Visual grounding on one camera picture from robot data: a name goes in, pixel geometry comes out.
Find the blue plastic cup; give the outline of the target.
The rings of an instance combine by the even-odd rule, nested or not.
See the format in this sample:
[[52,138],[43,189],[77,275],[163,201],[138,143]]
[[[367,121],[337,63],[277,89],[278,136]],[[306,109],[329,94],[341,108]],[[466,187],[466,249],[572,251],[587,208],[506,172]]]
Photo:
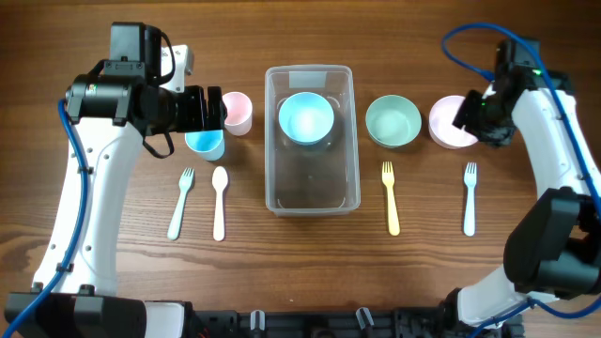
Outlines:
[[185,134],[189,149],[205,161],[217,161],[225,152],[223,130],[194,131]]

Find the yellow plastic fork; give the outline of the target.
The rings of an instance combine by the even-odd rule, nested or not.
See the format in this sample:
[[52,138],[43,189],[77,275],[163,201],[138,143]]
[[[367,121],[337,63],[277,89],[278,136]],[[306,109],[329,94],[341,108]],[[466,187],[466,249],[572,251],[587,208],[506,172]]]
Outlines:
[[394,173],[393,173],[393,165],[390,161],[385,161],[382,163],[382,174],[381,174],[382,183],[386,189],[386,199],[387,199],[387,224],[389,234],[392,236],[398,236],[401,232],[400,223],[398,219],[398,213],[395,203],[394,196]]

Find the light blue plastic fork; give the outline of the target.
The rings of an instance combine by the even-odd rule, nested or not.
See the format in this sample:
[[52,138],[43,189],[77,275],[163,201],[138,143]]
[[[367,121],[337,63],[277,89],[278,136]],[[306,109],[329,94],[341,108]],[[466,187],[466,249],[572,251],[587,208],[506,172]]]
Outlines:
[[468,237],[475,235],[475,186],[477,184],[477,164],[469,162],[464,174],[464,184],[467,188],[466,207],[463,231]]

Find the green plastic bowl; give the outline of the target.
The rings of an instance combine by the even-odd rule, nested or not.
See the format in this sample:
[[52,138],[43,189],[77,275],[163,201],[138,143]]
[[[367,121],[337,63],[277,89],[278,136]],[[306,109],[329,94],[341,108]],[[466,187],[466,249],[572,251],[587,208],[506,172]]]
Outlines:
[[365,125],[376,144],[397,148],[411,143],[418,136],[422,116],[411,100],[386,95],[374,100],[367,108]]

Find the blue plastic bowl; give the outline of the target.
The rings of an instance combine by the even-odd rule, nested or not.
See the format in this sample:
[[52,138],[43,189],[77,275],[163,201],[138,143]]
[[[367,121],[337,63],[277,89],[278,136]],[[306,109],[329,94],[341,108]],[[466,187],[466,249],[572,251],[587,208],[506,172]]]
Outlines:
[[278,113],[278,123],[294,143],[310,146],[320,142],[332,130],[334,110],[322,96],[300,92],[287,98]]

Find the pink plastic cup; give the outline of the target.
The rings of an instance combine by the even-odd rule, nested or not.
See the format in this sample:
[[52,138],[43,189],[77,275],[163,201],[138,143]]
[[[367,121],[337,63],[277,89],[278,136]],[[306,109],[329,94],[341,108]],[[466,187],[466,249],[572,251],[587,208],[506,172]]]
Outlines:
[[253,104],[248,96],[241,92],[229,92],[223,95],[227,109],[224,125],[235,136],[248,133],[253,124]]

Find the cream plastic spoon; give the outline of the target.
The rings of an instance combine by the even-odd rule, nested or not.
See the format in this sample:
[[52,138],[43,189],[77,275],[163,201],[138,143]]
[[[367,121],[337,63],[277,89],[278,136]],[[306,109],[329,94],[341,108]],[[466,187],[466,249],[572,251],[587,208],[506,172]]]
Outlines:
[[213,238],[216,241],[223,241],[225,238],[225,224],[223,211],[223,196],[228,186],[228,174],[224,167],[215,168],[212,176],[212,186],[216,192],[215,212],[213,222]]

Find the pink plastic bowl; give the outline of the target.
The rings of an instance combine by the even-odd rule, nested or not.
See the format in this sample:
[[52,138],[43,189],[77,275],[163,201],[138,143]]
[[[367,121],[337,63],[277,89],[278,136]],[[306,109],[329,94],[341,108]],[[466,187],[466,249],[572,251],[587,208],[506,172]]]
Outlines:
[[464,101],[463,96],[452,95],[438,100],[431,108],[428,117],[428,130],[432,139],[448,149],[459,149],[475,145],[475,136],[453,125],[455,116]]

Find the mint green plastic fork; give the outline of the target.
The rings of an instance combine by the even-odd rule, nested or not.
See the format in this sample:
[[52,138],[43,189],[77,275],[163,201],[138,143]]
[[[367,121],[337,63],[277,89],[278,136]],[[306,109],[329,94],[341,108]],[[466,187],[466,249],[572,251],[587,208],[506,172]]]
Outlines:
[[167,238],[170,240],[177,240],[179,237],[182,221],[183,221],[183,213],[185,208],[185,203],[187,200],[188,192],[192,188],[194,183],[194,170],[191,167],[188,167],[182,173],[180,180],[178,182],[179,186],[179,198],[177,200],[177,204],[174,210],[173,217],[168,227]]

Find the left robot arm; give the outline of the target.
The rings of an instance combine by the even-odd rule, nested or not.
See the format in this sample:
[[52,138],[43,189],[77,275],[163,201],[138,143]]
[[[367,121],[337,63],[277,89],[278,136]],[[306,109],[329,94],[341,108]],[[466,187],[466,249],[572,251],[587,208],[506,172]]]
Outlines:
[[159,28],[114,23],[108,58],[75,78],[58,113],[69,159],[54,230],[31,288],[8,296],[6,336],[205,337],[188,301],[143,301],[116,293],[116,244],[132,170],[147,138],[223,134],[217,86],[167,84],[174,52]]

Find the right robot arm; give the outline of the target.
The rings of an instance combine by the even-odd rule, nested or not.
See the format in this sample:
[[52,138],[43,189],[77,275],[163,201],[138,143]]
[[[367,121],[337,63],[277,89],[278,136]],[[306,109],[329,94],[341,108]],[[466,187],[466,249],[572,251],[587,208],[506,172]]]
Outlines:
[[569,78],[543,71],[539,49],[536,39],[501,41],[491,84],[471,90],[453,121],[490,146],[521,133],[537,200],[508,237],[502,265],[449,295],[451,328],[497,329],[534,305],[600,293],[600,172]]

